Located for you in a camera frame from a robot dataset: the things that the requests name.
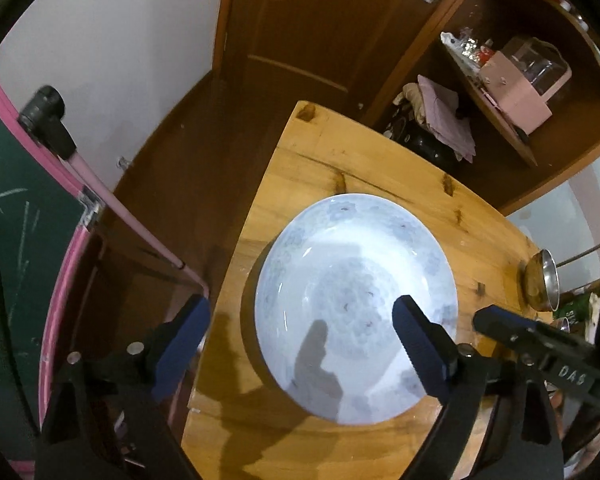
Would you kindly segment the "white floral plate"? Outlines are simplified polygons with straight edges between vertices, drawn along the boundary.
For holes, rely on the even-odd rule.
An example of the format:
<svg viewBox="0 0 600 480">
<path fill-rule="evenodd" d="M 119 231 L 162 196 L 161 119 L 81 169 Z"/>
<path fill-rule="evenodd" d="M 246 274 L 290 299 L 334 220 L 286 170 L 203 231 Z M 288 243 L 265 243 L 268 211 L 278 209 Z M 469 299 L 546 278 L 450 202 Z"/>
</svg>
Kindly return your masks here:
<svg viewBox="0 0 600 480">
<path fill-rule="evenodd" d="M 279 388 L 340 425 L 409 410 L 425 390 L 392 324 L 404 295 L 456 333 L 451 267 L 414 214 L 362 193 L 300 212 L 268 251 L 254 294 L 260 352 Z"/>
</svg>

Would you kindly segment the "green bag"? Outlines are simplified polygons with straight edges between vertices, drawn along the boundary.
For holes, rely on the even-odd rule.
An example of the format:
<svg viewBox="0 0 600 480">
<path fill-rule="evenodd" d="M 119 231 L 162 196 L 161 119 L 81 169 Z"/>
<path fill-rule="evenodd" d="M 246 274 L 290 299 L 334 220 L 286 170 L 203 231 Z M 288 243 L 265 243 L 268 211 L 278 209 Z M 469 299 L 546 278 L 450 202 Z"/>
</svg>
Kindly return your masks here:
<svg viewBox="0 0 600 480">
<path fill-rule="evenodd" d="M 592 318 L 594 307 L 599 299 L 595 292 L 575 296 L 559 306 L 554 312 L 554 318 L 565 318 L 570 325 L 586 323 Z"/>
</svg>

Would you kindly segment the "large steel bowl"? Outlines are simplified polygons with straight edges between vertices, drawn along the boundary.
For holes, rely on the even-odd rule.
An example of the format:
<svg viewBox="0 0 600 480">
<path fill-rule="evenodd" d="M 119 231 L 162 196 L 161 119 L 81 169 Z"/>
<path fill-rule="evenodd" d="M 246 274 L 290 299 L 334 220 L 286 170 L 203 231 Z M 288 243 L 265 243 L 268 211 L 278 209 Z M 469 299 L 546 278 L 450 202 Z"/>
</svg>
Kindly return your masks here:
<svg viewBox="0 0 600 480">
<path fill-rule="evenodd" d="M 541 249 L 522 271 L 522 292 L 527 304 L 538 312 L 555 312 L 560 285 L 557 264 L 548 249 Z"/>
</svg>

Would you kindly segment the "wooden corner shelf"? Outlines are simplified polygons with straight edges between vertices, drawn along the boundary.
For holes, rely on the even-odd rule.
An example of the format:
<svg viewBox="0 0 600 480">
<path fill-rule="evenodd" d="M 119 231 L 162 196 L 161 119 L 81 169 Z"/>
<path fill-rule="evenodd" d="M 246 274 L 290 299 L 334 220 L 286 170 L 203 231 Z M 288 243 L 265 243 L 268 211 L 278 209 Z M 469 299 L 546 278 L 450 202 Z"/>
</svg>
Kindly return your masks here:
<svg viewBox="0 0 600 480">
<path fill-rule="evenodd" d="M 449 91 L 474 148 L 454 176 L 504 214 L 600 155 L 600 0 L 414 0 L 389 75 L 362 114 L 380 126 L 404 84 Z"/>
</svg>

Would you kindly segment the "folded pink cloth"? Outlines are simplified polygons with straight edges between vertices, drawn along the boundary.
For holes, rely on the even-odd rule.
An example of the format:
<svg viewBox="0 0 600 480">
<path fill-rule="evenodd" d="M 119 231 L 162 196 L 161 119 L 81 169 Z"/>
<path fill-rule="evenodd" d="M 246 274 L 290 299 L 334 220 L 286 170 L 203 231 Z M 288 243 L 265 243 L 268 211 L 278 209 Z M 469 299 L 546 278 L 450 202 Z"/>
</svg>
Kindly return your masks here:
<svg viewBox="0 0 600 480">
<path fill-rule="evenodd" d="M 455 91 L 419 75 L 416 82 L 404 84 L 402 96 L 411 103 L 419 125 L 450 148 L 457 158 L 474 160 L 476 144 L 468 120 L 456 117 L 460 100 Z"/>
</svg>

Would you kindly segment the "pink plastic container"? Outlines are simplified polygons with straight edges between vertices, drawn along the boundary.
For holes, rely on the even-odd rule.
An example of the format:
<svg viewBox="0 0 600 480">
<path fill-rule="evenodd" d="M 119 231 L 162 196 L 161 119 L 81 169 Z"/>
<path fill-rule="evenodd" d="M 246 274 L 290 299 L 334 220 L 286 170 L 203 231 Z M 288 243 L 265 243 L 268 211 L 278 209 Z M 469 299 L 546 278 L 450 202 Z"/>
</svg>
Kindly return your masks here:
<svg viewBox="0 0 600 480">
<path fill-rule="evenodd" d="M 553 113 L 548 101 L 572 70 L 558 49 L 535 37 L 514 37 L 480 68 L 478 77 L 506 120 L 525 134 Z"/>
</svg>

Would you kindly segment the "brown wooden door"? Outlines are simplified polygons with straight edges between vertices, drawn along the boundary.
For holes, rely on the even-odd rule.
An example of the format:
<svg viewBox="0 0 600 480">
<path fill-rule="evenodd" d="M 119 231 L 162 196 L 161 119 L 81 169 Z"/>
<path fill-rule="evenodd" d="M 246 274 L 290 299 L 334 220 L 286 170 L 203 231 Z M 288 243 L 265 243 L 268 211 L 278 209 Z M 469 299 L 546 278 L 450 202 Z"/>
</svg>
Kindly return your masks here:
<svg viewBox="0 0 600 480">
<path fill-rule="evenodd" d="M 221 0 L 213 68 L 229 84 L 370 124 L 462 0 Z"/>
</svg>

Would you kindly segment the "green chalkboard pink frame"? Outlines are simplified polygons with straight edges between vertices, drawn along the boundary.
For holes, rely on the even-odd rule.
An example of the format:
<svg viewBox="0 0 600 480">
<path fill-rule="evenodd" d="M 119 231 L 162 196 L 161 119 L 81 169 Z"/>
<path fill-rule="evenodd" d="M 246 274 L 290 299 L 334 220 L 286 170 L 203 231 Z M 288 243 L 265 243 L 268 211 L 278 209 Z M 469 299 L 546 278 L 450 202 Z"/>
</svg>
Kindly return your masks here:
<svg viewBox="0 0 600 480">
<path fill-rule="evenodd" d="M 130 216 L 74 163 L 24 132 L 0 85 L 0 478 L 34 474 L 60 326 L 100 208 Z"/>
</svg>

